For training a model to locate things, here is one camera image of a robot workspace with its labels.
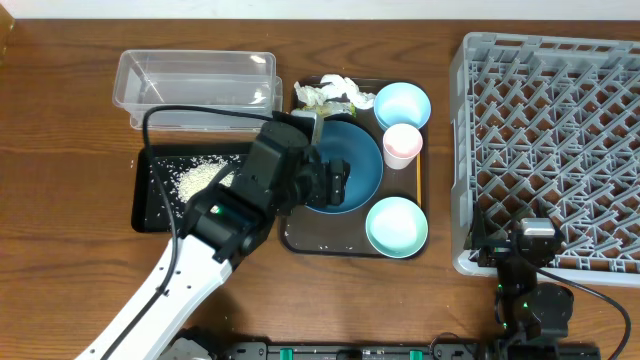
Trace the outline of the pile of white rice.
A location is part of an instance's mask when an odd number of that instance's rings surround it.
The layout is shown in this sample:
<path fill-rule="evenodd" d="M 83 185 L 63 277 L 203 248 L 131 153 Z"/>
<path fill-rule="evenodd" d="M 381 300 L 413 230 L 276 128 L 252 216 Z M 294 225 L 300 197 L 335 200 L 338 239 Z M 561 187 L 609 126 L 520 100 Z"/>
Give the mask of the pile of white rice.
<path fill-rule="evenodd" d="M 242 155 L 196 155 L 158 157 L 160 179 L 167 192 L 172 212 L 177 219 L 183 217 L 188 200 L 203 190 L 226 165 L 233 170 L 220 184 L 230 186 L 234 168 L 243 160 Z"/>

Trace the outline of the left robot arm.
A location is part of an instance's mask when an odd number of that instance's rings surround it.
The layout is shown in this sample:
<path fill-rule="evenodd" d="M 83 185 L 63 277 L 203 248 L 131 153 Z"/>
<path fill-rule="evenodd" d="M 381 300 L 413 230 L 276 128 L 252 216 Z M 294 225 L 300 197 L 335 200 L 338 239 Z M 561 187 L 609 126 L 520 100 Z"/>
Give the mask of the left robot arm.
<path fill-rule="evenodd" d="M 156 267 L 82 359 L 156 359 L 196 308 L 297 206 L 339 205 L 349 165 L 317 152 L 323 125 L 266 122 L 230 186 L 227 169 L 188 202 Z"/>

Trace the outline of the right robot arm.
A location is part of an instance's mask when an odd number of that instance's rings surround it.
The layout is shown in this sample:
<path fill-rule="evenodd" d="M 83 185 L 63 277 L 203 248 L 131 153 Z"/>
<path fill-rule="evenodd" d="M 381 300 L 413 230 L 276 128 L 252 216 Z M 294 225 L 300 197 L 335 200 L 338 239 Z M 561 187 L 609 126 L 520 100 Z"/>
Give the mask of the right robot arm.
<path fill-rule="evenodd" d="M 574 295 L 538 275 L 564 239 L 548 217 L 514 218 L 504 239 L 489 235 L 488 221 L 476 206 L 468 239 L 479 251 L 480 267 L 497 270 L 496 321 L 504 334 L 477 351 L 480 359 L 558 359 L 558 341 L 568 336 Z"/>

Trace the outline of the mint green bowl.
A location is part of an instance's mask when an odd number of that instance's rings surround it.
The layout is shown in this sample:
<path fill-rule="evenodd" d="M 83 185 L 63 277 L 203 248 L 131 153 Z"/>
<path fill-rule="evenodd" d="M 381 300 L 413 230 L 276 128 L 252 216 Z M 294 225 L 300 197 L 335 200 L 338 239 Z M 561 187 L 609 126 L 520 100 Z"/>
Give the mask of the mint green bowl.
<path fill-rule="evenodd" d="M 425 247 L 429 225 L 424 211 L 415 202 L 404 197 L 387 197 L 369 210 L 365 234 L 378 253 L 406 259 Z"/>

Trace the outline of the dark blue plate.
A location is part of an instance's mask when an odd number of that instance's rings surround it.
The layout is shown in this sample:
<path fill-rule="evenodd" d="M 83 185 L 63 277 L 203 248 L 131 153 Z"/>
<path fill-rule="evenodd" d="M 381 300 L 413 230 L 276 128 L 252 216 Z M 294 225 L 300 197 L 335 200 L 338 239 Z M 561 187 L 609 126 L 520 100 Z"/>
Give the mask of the dark blue plate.
<path fill-rule="evenodd" d="M 383 158 L 374 138 L 361 127 L 332 120 L 324 123 L 316 149 L 323 162 L 339 158 L 350 165 L 344 202 L 338 206 L 310 207 L 322 214 L 351 212 L 367 203 L 378 190 L 384 171 Z"/>

